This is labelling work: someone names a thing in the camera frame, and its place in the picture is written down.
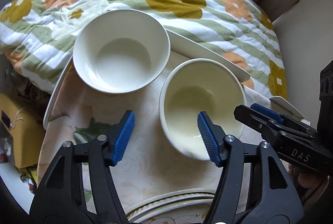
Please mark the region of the person's right hand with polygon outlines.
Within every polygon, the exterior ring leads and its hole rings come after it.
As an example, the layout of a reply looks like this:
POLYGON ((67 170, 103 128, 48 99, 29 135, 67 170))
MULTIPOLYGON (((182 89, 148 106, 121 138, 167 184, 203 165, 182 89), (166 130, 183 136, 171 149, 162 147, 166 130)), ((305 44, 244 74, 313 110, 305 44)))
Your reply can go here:
POLYGON ((327 177, 320 177, 314 174, 304 173, 292 164, 288 165, 288 174, 294 183, 298 182, 301 187, 315 190, 318 186, 326 188, 329 180, 327 177))

